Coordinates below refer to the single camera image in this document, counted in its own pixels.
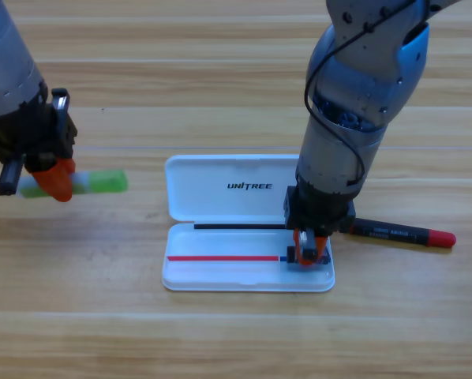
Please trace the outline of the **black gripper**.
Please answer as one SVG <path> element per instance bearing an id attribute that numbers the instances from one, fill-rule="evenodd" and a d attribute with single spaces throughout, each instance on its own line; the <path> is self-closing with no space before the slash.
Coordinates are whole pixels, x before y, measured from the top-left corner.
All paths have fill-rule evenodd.
<path id="1" fill-rule="evenodd" d="M 72 198 L 77 128 L 69 115 L 67 89 L 54 88 L 51 95 L 48 102 L 47 86 L 42 84 L 30 101 L 0 115 L 0 196 L 16 194 L 21 172 L 26 170 L 56 201 Z"/>
<path id="2" fill-rule="evenodd" d="M 301 265 L 326 265 L 325 238 L 307 239 L 306 229 L 312 229 L 317 237 L 328 237 L 335 232 L 351 230 L 356 213 L 356 193 L 325 193 L 298 178 L 295 186 L 288 186 L 283 203 L 284 225 L 294 230 L 295 260 Z"/>

